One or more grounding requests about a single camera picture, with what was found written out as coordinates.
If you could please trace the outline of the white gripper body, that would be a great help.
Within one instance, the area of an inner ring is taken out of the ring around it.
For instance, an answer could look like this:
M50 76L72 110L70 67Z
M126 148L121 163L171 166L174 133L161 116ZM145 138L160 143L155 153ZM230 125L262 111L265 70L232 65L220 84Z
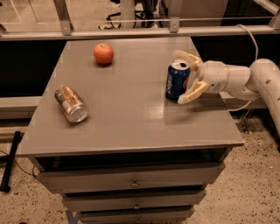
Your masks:
M197 76L200 81L208 84L208 93L219 93L228 82L228 67L219 61L207 61L199 66Z

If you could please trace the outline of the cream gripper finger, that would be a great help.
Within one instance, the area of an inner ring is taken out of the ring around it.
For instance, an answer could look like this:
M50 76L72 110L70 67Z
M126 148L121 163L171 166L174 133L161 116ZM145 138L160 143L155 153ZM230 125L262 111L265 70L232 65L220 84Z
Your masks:
M178 98L178 104L183 105L199 98L207 91L209 84L203 80L195 80L191 87Z
M200 57L192 55L188 52L175 50L172 55L175 60L184 60L192 71L196 71L199 66L203 64L203 61Z

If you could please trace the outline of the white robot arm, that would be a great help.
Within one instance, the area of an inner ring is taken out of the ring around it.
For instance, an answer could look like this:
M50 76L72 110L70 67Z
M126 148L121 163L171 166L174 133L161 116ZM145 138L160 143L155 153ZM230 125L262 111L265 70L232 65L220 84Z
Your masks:
M188 52L176 50L175 60L183 60L196 73L193 84L178 98L186 104L203 93L227 92L236 99L254 101L262 97L280 135L280 70L269 59L257 59L250 67L203 62Z

